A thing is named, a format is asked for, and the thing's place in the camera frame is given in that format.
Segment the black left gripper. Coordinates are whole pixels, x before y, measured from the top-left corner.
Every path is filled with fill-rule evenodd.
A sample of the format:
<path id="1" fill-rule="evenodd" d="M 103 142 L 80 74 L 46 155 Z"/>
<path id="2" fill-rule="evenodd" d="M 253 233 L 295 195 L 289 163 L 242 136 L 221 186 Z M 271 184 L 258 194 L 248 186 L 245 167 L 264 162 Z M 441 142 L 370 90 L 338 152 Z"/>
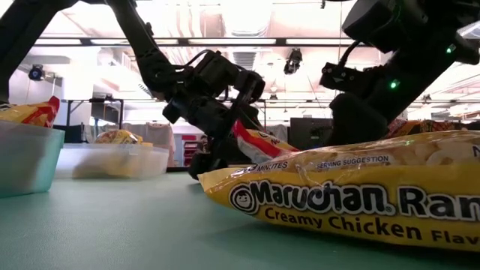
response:
<path id="1" fill-rule="evenodd" d="M 229 106 L 214 96 L 212 86 L 193 81 L 179 85 L 163 109 L 163 116 L 169 122 L 184 119 L 204 133 L 197 142 L 187 170 L 195 180 L 200 174 L 244 163 L 244 154 L 233 136 L 236 122 L 257 130 L 262 128 L 259 111 L 251 106 L 260 99 L 265 88 L 262 77 L 253 71 L 242 70 L 233 82 L 224 78 L 220 81 L 223 83 L 220 87 L 222 91 L 228 86 L 238 90 L 237 97 Z"/>

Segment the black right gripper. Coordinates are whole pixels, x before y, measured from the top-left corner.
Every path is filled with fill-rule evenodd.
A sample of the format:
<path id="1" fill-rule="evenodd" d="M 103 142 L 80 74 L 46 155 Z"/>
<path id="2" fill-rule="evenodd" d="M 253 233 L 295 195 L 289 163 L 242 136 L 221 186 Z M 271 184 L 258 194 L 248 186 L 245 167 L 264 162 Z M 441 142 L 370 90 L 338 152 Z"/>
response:
<path id="1" fill-rule="evenodd" d="M 325 87 L 341 91 L 329 104 L 333 131 L 327 144 L 339 146 L 381 139 L 393 120 L 455 61 L 452 55 L 397 55 L 364 71 L 326 63 Z"/>

